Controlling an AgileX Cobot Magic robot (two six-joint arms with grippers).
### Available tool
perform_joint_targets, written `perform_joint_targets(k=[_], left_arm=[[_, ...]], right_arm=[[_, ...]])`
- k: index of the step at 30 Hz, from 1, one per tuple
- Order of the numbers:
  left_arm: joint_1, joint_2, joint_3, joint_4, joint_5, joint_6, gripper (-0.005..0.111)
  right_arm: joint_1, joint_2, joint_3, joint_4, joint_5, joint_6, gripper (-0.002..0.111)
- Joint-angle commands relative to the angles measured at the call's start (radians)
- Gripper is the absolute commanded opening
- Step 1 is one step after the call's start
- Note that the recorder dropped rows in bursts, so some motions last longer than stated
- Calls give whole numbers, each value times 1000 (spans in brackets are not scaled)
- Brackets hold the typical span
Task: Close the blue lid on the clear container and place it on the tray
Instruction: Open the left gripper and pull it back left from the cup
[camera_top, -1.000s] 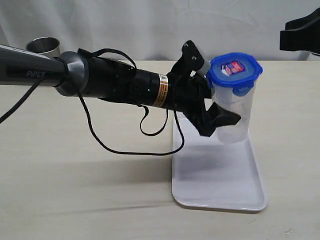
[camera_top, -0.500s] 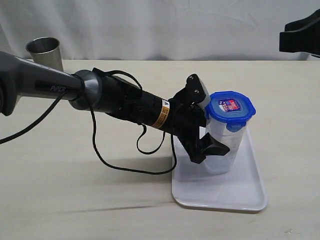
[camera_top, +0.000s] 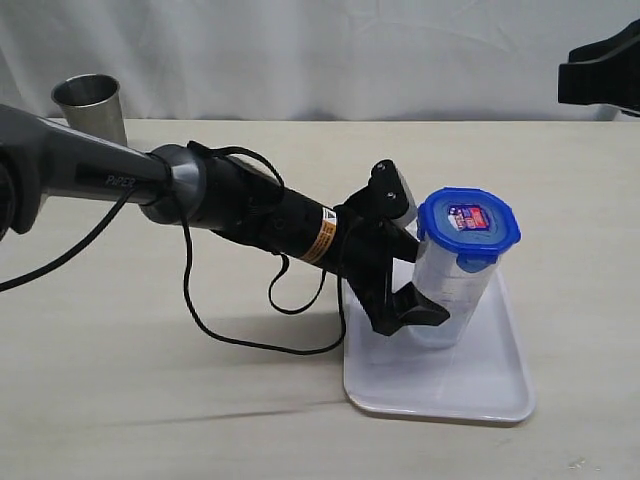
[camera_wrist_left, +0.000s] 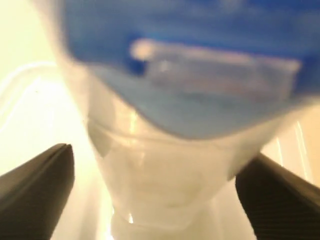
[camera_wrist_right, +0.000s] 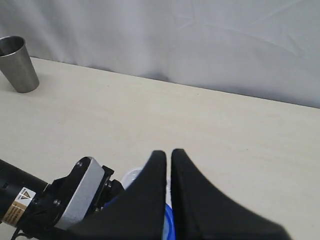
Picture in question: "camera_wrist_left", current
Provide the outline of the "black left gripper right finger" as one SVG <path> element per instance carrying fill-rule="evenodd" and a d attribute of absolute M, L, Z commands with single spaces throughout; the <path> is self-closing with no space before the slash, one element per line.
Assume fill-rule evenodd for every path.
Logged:
<path fill-rule="evenodd" d="M 235 177 L 240 203 L 259 240 L 318 240 L 320 189 L 264 154 Z"/>

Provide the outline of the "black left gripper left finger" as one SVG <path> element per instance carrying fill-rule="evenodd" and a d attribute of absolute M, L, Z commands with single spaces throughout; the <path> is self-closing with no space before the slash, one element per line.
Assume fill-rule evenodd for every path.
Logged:
<path fill-rule="evenodd" d="M 75 181 L 69 144 L 56 144 L 0 177 L 0 238 L 49 240 Z"/>

